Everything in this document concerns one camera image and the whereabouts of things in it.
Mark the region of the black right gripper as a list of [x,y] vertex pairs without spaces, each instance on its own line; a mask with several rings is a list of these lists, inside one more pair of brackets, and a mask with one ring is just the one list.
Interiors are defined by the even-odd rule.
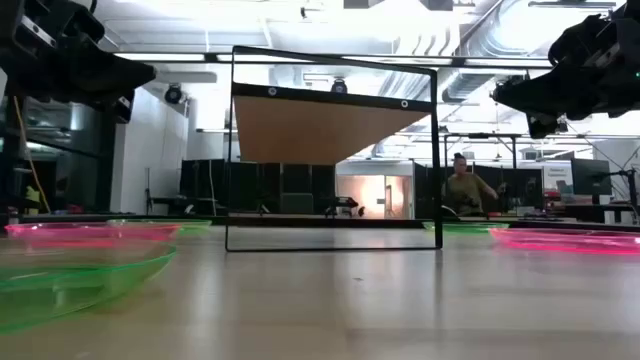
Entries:
[[593,112],[601,98],[600,83],[612,61],[612,17],[588,15],[564,30],[549,48],[553,70],[536,78],[512,76],[499,82],[492,99],[530,113],[529,135],[532,139],[543,139],[556,133],[556,118],[581,120]]

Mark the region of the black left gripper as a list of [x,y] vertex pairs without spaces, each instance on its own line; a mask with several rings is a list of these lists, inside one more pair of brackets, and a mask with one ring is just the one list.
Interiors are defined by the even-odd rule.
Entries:
[[104,26],[94,16],[99,0],[29,0],[29,19],[44,43],[35,50],[29,95],[45,102],[115,101],[119,123],[129,123],[136,88],[156,78],[148,64],[106,53]]

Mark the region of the pink transparent plastic plate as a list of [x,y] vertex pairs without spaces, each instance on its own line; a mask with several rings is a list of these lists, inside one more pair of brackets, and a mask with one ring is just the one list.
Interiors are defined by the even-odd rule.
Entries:
[[175,223],[81,222],[7,225],[10,239],[32,248],[108,248],[138,242],[170,242],[181,229]]
[[640,255],[640,233],[586,229],[492,228],[501,245],[522,250]]

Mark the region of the green transparent plastic plate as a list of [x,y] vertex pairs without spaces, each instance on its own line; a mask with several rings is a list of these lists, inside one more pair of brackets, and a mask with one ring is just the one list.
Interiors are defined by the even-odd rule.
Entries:
[[211,220],[201,219],[170,219],[170,218],[155,218],[155,219],[111,219],[108,220],[111,225],[125,226],[125,225],[172,225],[176,227],[176,234],[180,235],[197,235],[202,232],[206,232],[212,225]]
[[156,242],[7,248],[0,252],[0,334],[120,298],[176,252]]
[[487,234],[491,229],[508,228],[506,223],[489,223],[489,222],[450,222],[443,223],[442,229],[446,233],[455,234]]

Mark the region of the black computer monitor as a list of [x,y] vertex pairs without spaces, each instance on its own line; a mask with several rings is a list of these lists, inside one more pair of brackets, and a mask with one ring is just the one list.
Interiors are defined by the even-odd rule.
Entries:
[[609,162],[606,160],[571,160],[575,195],[602,196],[612,194]]

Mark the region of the black overhead beam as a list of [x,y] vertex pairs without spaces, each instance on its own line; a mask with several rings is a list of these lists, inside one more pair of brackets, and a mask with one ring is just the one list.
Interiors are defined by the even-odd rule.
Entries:
[[[116,52],[121,58],[149,63],[230,63],[231,53],[128,53]],[[474,68],[524,68],[550,69],[552,65],[545,58],[515,57],[448,57],[448,56],[376,56],[376,55],[336,55],[328,57],[382,64],[420,67],[474,67]],[[246,64],[310,63],[310,60],[295,59],[266,54],[236,53],[235,60]]]

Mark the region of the person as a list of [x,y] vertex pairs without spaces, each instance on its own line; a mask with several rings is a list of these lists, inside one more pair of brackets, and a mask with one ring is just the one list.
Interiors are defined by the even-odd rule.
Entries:
[[480,176],[467,171],[467,159],[461,153],[454,154],[454,173],[441,187],[441,195],[447,206],[458,216],[484,214],[482,194],[497,200],[498,193]]

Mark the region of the black office chair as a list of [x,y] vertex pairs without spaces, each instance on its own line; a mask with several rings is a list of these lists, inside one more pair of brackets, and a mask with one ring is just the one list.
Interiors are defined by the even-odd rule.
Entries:
[[353,218],[354,216],[362,216],[364,214],[363,208],[352,197],[338,196],[330,201],[329,207],[324,211],[325,217],[338,217],[347,216]]

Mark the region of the silver ventilation duct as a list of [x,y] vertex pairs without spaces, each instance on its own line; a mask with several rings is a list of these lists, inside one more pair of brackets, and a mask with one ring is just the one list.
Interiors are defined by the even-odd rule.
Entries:
[[495,77],[495,73],[458,71],[443,85],[441,97],[446,103],[462,103]]

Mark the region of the black aluminium table frame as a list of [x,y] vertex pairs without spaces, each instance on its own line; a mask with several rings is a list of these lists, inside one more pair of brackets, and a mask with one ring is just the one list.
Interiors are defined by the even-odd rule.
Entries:
[[[166,220],[170,222],[210,221],[213,226],[239,226],[239,227],[292,227],[292,228],[365,228],[365,229],[421,229],[425,222],[434,222],[432,219],[402,220],[402,219],[367,219],[367,218],[325,218],[293,217],[293,216],[230,216],[230,217],[186,217],[186,216],[144,216],[122,214],[102,215],[20,215],[8,217],[0,215],[0,230],[9,224],[22,223],[81,223],[98,222],[108,220]],[[602,224],[592,222],[550,221],[549,219],[534,218],[495,218],[476,219],[464,218],[462,220],[444,219],[443,224],[471,225],[501,223],[513,228],[554,228],[554,229],[589,229],[602,231],[640,232],[640,225],[629,224]]]

